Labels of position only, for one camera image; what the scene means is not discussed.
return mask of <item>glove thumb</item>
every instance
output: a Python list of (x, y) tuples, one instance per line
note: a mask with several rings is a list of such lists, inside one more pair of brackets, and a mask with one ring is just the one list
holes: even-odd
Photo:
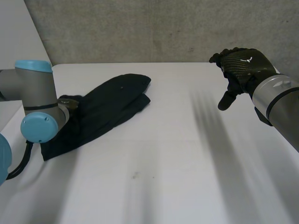
[(232, 91), (226, 91), (218, 104), (218, 109), (221, 111), (227, 110), (235, 101), (237, 94)]

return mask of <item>black cloth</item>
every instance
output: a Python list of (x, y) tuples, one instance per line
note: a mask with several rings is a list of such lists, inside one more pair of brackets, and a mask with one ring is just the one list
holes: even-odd
[(131, 119), (150, 103), (144, 94), (151, 79), (137, 74), (114, 77), (87, 95), (60, 98), (79, 102), (70, 119), (52, 140), (41, 144), (43, 160), (74, 150)]

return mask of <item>concrete wall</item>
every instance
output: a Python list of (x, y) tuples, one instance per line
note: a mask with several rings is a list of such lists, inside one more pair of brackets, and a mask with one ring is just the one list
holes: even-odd
[(25, 0), (53, 64), (207, 62), (260, 49), (297, 74), (297, 0)]

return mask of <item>carbon fiber glove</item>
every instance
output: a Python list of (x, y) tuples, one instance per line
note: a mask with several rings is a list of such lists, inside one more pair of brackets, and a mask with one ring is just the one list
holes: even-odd
[(252, 98), (255, 88), (263, 80), (276, 75), (271, 62), (257, 49), (224, 49), (220, 54), (214, 54), (209, 62), (216, 63), (228, 79), (228, 90), (218, 104), (222, 111), (228, 109), (239, 94), (249, 93)]

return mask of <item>white table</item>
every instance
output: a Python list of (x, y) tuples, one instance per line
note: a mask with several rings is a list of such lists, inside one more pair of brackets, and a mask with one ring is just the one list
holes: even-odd
[[(152, 78), (151, 103), (78, 150), (43, 162), (35, 146), (24, 172), (0, 187), (1, 224), (298, 223), (299, 154), (260, 122), (248, 95), (216, 109), (227, 80), (208, 63), (63, 64), (57, 95), (86, 94), (108, 79)], [(20, 109), (1, 132), (25, 140)]]

